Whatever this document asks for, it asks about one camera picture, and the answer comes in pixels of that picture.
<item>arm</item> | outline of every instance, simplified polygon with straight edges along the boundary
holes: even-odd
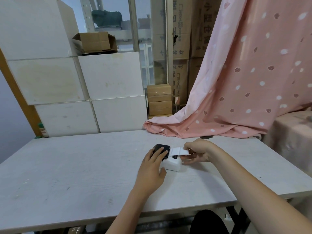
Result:
[[[214,143],[197,139],[185,143],[189,148],[195,154],[181,157],[184,164],[212,162],[260,233],[312,233],[306,217]]]
[[[160,154],[162,150],[163,147],[157,150],[151,157],[154,151],[154,149],[151,149],[145,155],[138,170],[135,185],[120,213],[106,232],[107,234],[135,232],[138,218],[148,197],[161,186],[166,176],[164,168],[159,173],[160,163],[167,154],[167,151]]]

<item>hand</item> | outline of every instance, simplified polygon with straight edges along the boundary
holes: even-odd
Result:
[[[138,170],[137,179],[133,189],[147,197],[153,194],[162,185],[167,173],[165,168],[162,168],[161,172],[159,172],[160,163],[168,153],[167,150],[161,153],[162,150],[163,147],[153,154],[154,149],[151,149],[145,155]]]
[[[211,150],[217,147],[214,143],[204,140],[204,139],[196,139],[193,142],[186,142],[184,145],[184,149],[191,149],[190,155],[182,155],[181,160],[184,165],[192,164],[195,162],[209,162],[209,153]]]

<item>pink fabric with white dots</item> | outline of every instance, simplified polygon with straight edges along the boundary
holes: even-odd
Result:
[[[180,138],[247,138],[311,102],[312,0],[222,0],[187,105],[144,127]]]

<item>table leg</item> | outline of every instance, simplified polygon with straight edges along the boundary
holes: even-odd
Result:
[[[250,224],[250,219],[248,218],[243,208],[241,208],[239,214],[237,214],[234,206],[227,207],[227,210],[234,222],[234,227],[231,234],[245,234]]]

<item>person's leg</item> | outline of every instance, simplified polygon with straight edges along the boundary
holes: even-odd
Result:
[[[191,224],[190,234],[201,233],[229,234],[222,219],[208,209],[199,211]]]

